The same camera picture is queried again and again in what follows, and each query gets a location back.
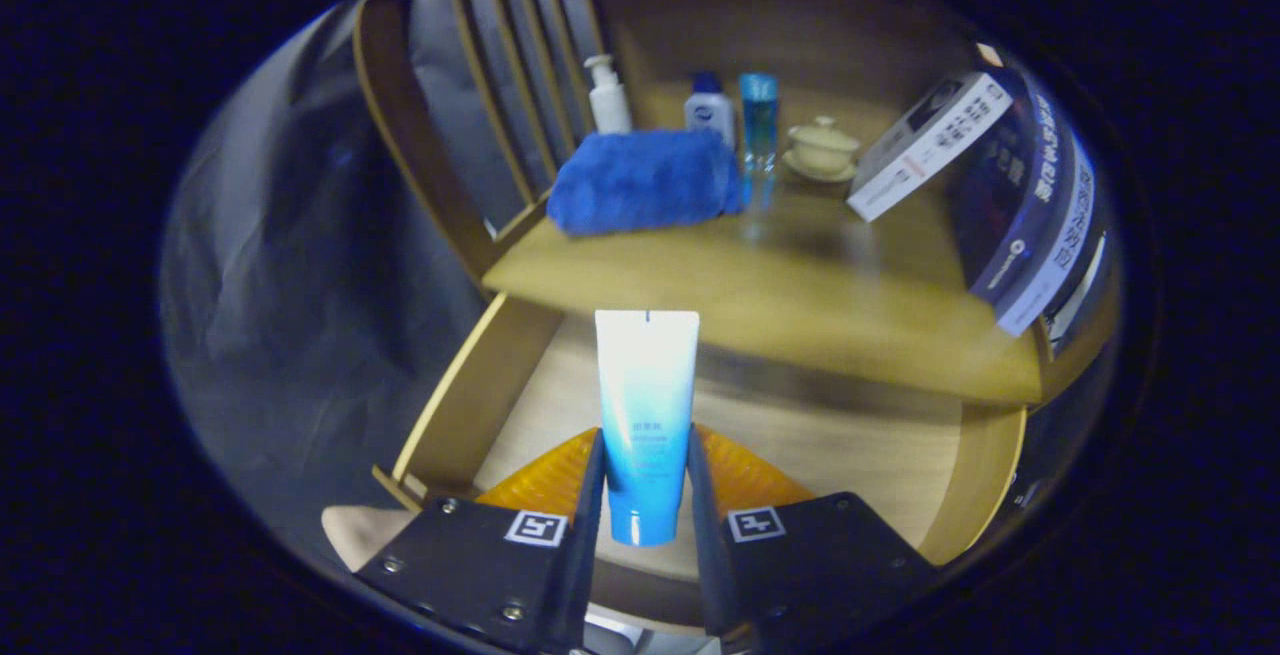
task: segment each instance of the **white book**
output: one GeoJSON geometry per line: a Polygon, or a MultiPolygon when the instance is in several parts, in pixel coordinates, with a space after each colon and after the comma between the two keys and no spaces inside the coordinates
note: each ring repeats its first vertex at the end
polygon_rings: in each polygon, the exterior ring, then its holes
{"type": "Polygon", "coordinates": [[[986,72],[946,78],[859,160],[849,205],[872,223],[995,125],[1014,99],[986,72]]]}

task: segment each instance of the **saucer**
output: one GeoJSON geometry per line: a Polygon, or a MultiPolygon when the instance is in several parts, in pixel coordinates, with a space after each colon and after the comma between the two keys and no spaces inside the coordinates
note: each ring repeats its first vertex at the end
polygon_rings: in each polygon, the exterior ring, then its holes
{"type": "Polygon", "coordinates": [[[814,169],[805,168],[803,164],[800,164],[800,159],[796,159],[795,154],[792,154],[791,150],[787,150],[786,154],[782,154],[782,162],[786,162],[787,168],[791,168],[792,171],[808,177],[809,180],[818,180],[818,182],[851,180],[855,173],[858,171],[858,168],[854,166],[854,162],[850,162],[849,168],[842,169],[842,171],[833,173],[833,175],[827,175],[827,173],[823,171],[814,171],[814,169]]]}

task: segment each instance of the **tube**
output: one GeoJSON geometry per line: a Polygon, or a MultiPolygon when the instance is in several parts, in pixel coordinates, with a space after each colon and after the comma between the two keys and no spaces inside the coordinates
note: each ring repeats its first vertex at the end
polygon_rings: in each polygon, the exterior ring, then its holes
{"type": "Polygon", "coordinates": [[[671,542],[692,423],[698,313],[596,310],[595,342],[613,540],[671,542]]]}

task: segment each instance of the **white pump bottle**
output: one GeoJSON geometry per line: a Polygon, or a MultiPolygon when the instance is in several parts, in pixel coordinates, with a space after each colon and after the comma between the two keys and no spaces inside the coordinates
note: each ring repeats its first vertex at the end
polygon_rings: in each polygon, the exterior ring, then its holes
{"type": "Polygon", "coordinates": [[[591,114],[595,116],[595,130],[607,136],[611,132],[631,132],[631,111],[627,110],[627,95],[613,72],[613,55],[593,55],[586,58],[585,67],[591,68],[595,87],[591,90],[591,114]]]}

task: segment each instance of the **dark blue book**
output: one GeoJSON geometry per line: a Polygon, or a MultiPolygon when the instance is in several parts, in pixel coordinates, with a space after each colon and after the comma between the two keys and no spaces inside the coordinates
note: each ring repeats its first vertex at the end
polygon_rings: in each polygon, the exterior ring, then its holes
{"type": "MultiPolygon", "coordinates": [[[[1037,95],[1036,101],[1038,107],[1048,106],[1042,95],[1037,95]]],[[[1012,336],[1021,335],[1062,289],[1084,249],[1093,219],[1097,182],[1093,160],[1071,130],[1066,114],[1057,113],[1056,119],[1061,123],[1061,146],[1056,162],[1046,155],[1046,168],[1039,173],[1036,187],[1050,187],[1065,198],[1057,200],[1053,216],[1036,242],[1023,272],[996,301],[996,322],[1012,336]]]]}
{"type": "Polygon", "coordinates": [[[1039,178],[1046,159],[1056,168],[1061,157],[1052,100],[1012,68],[992,77],[1014,95],[1014,104],[979,141],[979,157],[952,187],[951,219],[969,292],[996,304],[1030,262],[1065,194],[1039,178]]]}

